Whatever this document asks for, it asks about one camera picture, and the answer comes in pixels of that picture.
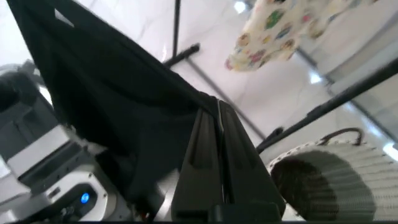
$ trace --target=white tile floor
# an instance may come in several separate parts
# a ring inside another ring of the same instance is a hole
[[[171,55],[174,5],[169,0],[80,0],[95,14],[121,30],[157,59]],[[224,60],[232,50],[248,13],[238,14],[231,0],[184,0],[181,8],[179,49],[201,43],[192,60],[219,85],[265,134],[288,128],[320,103],[331,98],[325,81],[299,55],[288,62],[271,62],[251,73],[230,72]],[[12,15],[0,5],[0,65],[21,63],[30,55],[25,49]],[[174,66],[187,82],[200,91],[218,96],[186,63]],[[377,127],[350,104],[313,122],[261,154],[264,163],[308,141],[316,141],[341,128],[363,128],[365,139],[382,149],[391,143]],[[251,129],[255,145],[261,142]]]

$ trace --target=floral print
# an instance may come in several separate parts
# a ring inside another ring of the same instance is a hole
[[[270,60],[288,60],[306,34],[316,39],[343,12],[375,0],[257,0],[225,62],[228,70],[257,70]]]

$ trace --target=floral fabric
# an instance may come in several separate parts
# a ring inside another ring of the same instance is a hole
[[[257,0],[225,66],[250,71],[270,60],[288,60],[299,46],[300,36],[316,39],[341,13],[374,1]]]

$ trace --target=glowing blue indicator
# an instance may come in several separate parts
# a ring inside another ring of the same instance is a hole
[[[80,202],[81,203],[87,203],[88,199],[90,199],[90,195],[88,193],[84,193],[81,198],[80,198]]]

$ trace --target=brown handle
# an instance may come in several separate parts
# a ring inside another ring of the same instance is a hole
[[[354,146],[360,146],[362,143],[362,139],[363,139],[363,131],[360,128],[345,128],[345,129],[341,129],[339,131],[335,131],[334,133],[328,134],[327,136],[321,138],[321,143],[319,144],[320,146],[324,146],[326,145],[329,140],[333,137],[336,137],[337,135],[343,134],[343,133],[347,133],[350,131],[354,131],[358,133],[358,137],[356,138],[356,142],[354,144]]]

